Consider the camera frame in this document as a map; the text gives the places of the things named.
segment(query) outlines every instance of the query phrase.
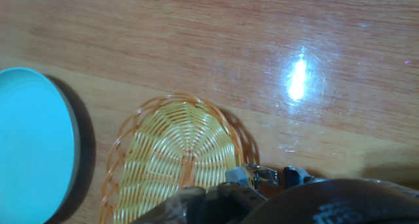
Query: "woven basket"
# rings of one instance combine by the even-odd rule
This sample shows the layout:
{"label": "woven basket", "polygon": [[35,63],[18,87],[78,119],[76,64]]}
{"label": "woven basket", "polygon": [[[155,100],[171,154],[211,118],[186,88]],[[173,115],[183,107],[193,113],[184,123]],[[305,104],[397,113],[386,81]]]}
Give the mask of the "woven basket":
{"label": "woven basket", "polygon": [[109,216],[129,223],[178,189],[218,185],[242,165],[240,138],[212,103],[188,94],[150,100],[122,124],[112,146],[100,223]]}

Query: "rattan weave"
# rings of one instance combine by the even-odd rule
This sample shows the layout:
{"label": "rattan weave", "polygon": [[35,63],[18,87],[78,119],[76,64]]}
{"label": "rattan weave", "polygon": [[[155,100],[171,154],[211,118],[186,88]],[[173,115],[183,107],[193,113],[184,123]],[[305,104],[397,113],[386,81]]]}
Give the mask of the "rattan weave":
{"label": "rattan weave", "polygon": [[[122,143],[127,137],[128,148]],[[227,170],[243,164],[239,136],[212,103],[188,94],[150,100],[123,123],[111,148],[100,223],[109,216],[113,223],[129,223],[178,189],[218,185]]]}

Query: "table surface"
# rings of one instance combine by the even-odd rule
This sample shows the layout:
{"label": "table surface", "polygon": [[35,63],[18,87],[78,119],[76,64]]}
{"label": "table surface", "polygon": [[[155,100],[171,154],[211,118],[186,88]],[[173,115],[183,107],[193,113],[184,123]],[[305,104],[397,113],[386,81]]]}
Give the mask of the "table surface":
{"label": "table surface", "polygon": [[68,84],[96,137],[68,223],[95,223],[109,149],[146,100],[235,115],[273,168],[419,183],[419,0],[0,0],[0,70]]}

